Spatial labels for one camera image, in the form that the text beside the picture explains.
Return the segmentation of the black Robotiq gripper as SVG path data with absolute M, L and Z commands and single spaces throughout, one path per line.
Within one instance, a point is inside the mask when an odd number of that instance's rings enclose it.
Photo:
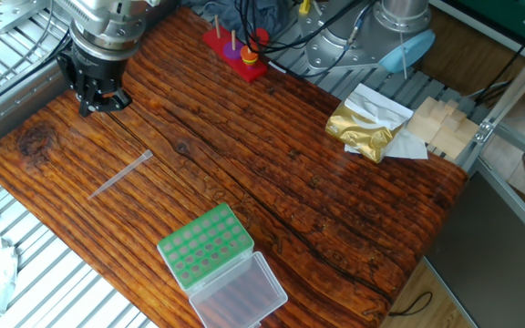
M 97 112 L 113 112 L 123 110 L 132 103 L 130 95 L 122 89 L 127 62 L 127 59 L 111 61 L 92 56 L 76 44 L 57 55 L 57 63 L 65 79 L 77 91 L 81 117 L 91 113 L 90 107 Z M 98 92 L 101 95 L 95 104 Z

